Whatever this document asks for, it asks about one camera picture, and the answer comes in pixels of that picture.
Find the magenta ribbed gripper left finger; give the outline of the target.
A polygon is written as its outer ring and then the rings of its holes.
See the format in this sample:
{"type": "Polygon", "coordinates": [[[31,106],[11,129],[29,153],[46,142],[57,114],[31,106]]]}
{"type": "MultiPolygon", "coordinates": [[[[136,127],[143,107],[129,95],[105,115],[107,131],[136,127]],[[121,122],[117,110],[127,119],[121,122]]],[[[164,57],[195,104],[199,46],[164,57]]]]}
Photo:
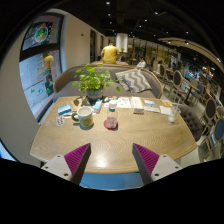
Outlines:
{"type": "Polygon", "coordinates": [[[91,154],[91,144],[72,150],[66,155],[57,154],[42,169],[79,185],[91,154]]]}

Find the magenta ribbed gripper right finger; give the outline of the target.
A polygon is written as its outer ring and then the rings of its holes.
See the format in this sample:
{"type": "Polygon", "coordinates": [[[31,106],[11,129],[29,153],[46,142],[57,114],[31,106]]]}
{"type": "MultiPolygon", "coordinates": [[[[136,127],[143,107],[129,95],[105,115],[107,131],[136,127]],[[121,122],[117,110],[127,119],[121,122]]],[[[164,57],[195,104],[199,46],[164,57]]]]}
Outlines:
{"type": "Polygon", "coordinates": [[[181,167],[167,154],[158,155],[136,143],[133,144],[132,154],[144,185],[181,170],[181,167]]]}

